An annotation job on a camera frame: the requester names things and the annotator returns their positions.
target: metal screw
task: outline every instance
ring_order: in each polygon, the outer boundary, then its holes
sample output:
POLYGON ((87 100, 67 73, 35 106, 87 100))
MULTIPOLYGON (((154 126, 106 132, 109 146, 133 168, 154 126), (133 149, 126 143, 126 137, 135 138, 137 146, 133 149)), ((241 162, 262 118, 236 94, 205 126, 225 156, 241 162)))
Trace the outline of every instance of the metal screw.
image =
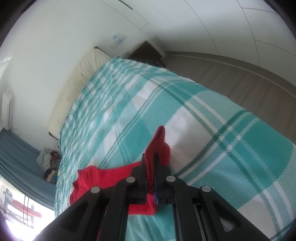
POLYGON ((91 188, 92 193, 98 193, 101 189, 97 186, 91 188))
POLYGON ((174 181, 176 181, 176 178, 174 176, 167 176, 167 181, 174 182, 174 181))
POLYGON ((208 186, 208 185, 204 185, 204 186, 202 186, 202 190, 203 190, 204 192, 210 192, 212 189, 211 189, 210 186, 208 186))
POLYGON ((136 179, 135 179, 134 177, 127 177, 127 178, 126 178, 126 181, 127 181, 128 183, 133 183, 135 180, 136 180, 136 179))

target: brown wood floor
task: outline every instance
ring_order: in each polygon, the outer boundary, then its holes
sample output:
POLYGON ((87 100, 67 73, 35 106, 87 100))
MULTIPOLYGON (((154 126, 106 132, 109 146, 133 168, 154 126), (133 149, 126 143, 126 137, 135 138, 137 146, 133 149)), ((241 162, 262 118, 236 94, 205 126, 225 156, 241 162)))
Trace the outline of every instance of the brown wood floor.
POLYGON ((296 98, 246 70, 210 60, 170 56, 166 68, 227 96, 296 143, 296 98))

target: blue curtain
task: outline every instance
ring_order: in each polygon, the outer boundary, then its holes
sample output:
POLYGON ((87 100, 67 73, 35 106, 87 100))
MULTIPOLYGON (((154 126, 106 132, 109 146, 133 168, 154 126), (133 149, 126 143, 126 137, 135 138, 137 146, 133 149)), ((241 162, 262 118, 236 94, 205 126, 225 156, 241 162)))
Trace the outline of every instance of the blue curtain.
POLYGON ((11 131, 0 132, 0 175, 37 203, 54 209, 56 185, 43 179, 40 151, 11 131))

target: white wall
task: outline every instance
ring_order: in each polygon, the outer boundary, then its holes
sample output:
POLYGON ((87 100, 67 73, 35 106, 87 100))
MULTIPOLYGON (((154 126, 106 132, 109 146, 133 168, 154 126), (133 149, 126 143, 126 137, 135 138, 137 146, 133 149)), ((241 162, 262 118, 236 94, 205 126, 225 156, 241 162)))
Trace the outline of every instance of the white wall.
POLYGON ((54 148, 48 122, 61 88, 83 55, 95 45, 112 57, 123 55, 146 38, 99 0, 38 0, 0 48, 0 96, 5 88, 15 95, 13 128, 37 149, 54 148), (126 39, 112 49, 117 33, 126 39))
POLYGON ((239 59, 296 85, 296 40, 264 0, 123 1, 148 22, 142 31, 164 51, 239 59))

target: window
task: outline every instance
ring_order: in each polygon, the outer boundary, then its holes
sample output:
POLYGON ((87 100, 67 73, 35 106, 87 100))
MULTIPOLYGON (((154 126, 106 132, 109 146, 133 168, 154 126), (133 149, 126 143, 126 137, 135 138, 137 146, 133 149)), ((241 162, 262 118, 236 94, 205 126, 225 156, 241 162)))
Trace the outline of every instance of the window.
POLYGON ((0 211, 11 232, 31 241, 54 220, 54 211, 28 198, 0 177, 0 211))

